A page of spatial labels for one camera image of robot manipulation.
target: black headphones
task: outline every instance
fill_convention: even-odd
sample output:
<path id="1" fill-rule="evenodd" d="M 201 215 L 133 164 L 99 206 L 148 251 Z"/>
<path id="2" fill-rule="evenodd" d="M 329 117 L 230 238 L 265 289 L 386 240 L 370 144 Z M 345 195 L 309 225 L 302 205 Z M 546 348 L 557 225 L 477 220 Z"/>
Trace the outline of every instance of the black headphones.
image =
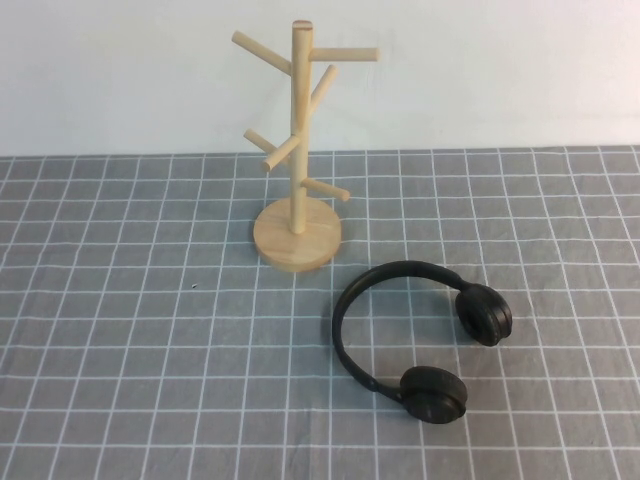
<path id="1" fill-rule="evenodd" d="M 493 347 L 511 334 L 511 310 L 498 292 L 469 283 L 457 273 L 431 263 L 403 260 L 386 263 L 363 273 L 342 292 L 331 320 L 331 335 L 338 358 L 366 389 L 379 392 L 404 406 L 410 415 L 428 423 L 449 423 L 464 415 L 467 387 L 454 374 L 436 367 L 412 367 L 399 387 L 378 382 L 351 359 L 342 342 L 342 321 L 349 305 L 369 287 L 398 277 L 419 277 L 459 290 L 456 311 L 467 333 L 482 345 Z"/>

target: wooden mug stand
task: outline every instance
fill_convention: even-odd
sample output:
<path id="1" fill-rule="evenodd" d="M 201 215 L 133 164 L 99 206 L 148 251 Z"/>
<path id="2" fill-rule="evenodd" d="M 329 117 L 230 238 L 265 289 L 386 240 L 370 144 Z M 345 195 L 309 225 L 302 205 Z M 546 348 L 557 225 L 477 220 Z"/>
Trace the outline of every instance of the wooden mug stand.
<path id="1" fill-rule="evenodd" d="M 338 215 L 325 202 L 307 197 L 307 189 L 342 201 L 350 196 L 347 190 L 307 175 L 311 115 L 338 73 L 329 65 L 312 93 L 311 62 L 377 61 L 379 52 L 377 48 L 313 48 L 313 25 L 303 20 L 293 22 L 292 37 L 291 61 L 241 32 L 231 40 L 291 76 L 291 136 L 279 147 L 251 129 L 244 136 L 268 154 L 263 162 L 267 173 L 280 163 L 288 165 L 290 173 L 290 196 L 269 205 L 256 219 L 253 238 L 258 252 L 276 268 L 302 272 L 328 262 L 342 240 Z"/>

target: round wooden base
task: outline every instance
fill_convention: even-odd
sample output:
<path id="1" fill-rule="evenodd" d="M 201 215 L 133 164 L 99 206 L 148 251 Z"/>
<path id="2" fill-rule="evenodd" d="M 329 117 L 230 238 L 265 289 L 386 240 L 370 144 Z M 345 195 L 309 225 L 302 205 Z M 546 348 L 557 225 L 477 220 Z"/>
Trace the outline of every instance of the round wooden base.
<path id="1" fill-rule="evenodd" d="M 307 198 L 307 226 L 303 233 L 289 230 L 289 199 L 265 208 L 253 227 L 260 255 L 274 267 L 287 272 L 313 270 L 327 263 L 340 247 L 340 218 L 329 205 Z"/>

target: ear cup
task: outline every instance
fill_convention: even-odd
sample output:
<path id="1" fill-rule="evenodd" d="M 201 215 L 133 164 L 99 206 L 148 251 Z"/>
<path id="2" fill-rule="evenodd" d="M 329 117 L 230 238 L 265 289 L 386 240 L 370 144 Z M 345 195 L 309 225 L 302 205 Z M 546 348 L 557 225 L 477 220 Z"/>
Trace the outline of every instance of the ear cup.
<path id="1" fill-rule="evenodd" d="M 400 392 L 407 412 L 423 422 L 449 423 L 466 411 L 467 387 L 441 368 L 410 368 L 400 379 Z"/>
<path id="2" fill-rule="evenodd" d="M 493 347 L 511 335 L 511 309 L 486 285 L 473 284 L 456 297 L 456 312 L 466 332 L 478 343 Z"/>

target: cutting mat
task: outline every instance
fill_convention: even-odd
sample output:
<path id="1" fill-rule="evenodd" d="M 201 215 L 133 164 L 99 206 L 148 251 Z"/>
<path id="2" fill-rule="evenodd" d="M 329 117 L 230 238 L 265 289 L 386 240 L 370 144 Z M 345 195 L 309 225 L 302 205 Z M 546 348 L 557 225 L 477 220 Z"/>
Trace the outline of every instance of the cutting mat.
<path id="1" fill-rule="evenodd" d="M 640 147 L 318 152 L 352 192 L 331 264 L 258 259 L 287 195 L 247 154 L 0 159 L 0 478 L 637 479 Z M 513 335 L 471 343 L 453 292 L 375 288 L 349 352 L 460 375 L 420 424 L 337 362 L 332 304 L 382 262 L 501 291 Z"/>

